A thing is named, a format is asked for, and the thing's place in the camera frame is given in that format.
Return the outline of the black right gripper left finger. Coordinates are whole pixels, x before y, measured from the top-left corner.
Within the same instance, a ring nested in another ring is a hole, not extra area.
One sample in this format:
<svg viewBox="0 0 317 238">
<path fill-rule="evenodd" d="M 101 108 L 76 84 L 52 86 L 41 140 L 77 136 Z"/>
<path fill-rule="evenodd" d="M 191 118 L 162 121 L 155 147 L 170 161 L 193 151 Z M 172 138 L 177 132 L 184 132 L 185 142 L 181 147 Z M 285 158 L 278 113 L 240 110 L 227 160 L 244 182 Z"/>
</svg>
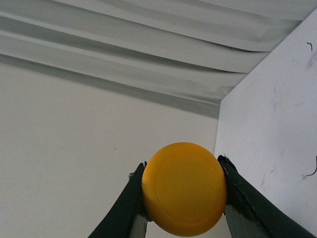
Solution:
<svg viewBox="0 0 317 238">
<path fill-rule="evenodd" d="M 145 238 L 150 221 L 142 191 L 147 163 L 140 163 L 107 215 L 89 235 L 91 238 Z"/>
</svg>

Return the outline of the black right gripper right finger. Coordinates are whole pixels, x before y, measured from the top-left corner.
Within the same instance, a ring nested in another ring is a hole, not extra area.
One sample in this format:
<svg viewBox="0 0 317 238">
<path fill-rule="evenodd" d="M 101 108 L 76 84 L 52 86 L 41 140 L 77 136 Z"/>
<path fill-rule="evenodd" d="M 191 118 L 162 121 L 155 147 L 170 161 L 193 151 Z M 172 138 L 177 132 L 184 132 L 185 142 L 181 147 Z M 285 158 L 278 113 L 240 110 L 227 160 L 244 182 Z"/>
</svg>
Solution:
<svg viewBox="0 0 317 238">
<path fill-rule="evenodd" d="M 229 158 L 218 157 L 224 172 L 227 201 L 225 217 L 233 238 L 314 238 L 285 215 L 237 171 Z"/>
</svg>

